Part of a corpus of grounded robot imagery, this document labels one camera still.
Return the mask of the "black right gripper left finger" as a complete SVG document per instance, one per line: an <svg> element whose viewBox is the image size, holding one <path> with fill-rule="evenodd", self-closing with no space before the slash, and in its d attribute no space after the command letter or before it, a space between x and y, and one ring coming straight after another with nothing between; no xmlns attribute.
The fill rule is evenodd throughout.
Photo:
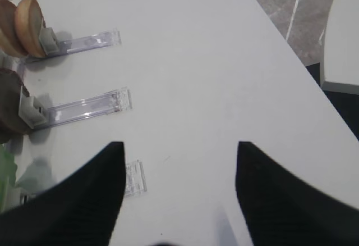
<svg viewBox="0 0 359 246"><path fill-rule="evenodd" d="M109 245L124 194L124 143L111 142L66 180L1 214L1 245Z"/></svg>

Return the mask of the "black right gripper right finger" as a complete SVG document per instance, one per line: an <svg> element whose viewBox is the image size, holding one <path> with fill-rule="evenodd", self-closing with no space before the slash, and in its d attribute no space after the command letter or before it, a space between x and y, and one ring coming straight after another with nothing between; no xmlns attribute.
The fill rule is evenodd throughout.
<svg viewBox="0 0 359 246"><path fill-rule="evenodd" d="M252 142L239 142L235 188L254 245L358 245L358 209L315 189Z"/></svg>

